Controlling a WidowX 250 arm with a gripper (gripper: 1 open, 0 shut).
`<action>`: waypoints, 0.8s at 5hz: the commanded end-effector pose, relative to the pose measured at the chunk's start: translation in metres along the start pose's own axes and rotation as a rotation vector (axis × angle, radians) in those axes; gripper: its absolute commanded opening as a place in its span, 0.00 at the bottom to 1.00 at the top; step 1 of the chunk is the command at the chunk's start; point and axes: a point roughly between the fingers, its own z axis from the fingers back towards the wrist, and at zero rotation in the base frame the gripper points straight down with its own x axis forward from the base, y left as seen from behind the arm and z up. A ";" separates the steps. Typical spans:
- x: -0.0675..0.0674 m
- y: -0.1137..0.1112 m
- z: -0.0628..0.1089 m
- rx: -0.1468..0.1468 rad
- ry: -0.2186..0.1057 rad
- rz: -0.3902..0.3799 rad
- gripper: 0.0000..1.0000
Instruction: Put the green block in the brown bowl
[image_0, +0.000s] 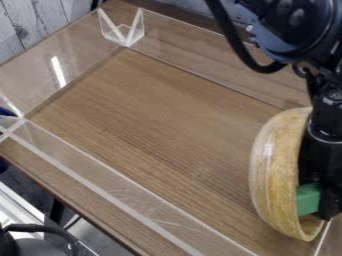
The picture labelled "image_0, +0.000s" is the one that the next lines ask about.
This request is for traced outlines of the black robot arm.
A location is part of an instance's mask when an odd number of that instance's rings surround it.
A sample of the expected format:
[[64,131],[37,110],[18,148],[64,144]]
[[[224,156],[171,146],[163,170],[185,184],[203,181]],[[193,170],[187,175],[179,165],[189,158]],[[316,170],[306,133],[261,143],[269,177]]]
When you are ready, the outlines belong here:
[[342,213],[342,0],[236,0],[268,57],[306,79],[312,110],[299,149],[299,183],[315,184],[315,215]]

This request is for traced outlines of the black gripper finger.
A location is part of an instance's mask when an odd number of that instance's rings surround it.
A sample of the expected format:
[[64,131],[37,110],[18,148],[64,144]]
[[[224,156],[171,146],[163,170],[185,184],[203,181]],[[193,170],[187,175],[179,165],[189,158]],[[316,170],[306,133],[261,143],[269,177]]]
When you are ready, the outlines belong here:
[[332,186],[320,186],[318,215],[324,221],[342,213],[342,190]]

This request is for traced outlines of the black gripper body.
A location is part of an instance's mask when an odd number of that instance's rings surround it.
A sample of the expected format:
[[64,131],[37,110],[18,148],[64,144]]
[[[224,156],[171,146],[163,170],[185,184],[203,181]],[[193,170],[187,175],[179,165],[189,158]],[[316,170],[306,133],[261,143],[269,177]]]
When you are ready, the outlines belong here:
[[304,130],[299,149],[299,184],[319,183],[342,198],[342,136]]

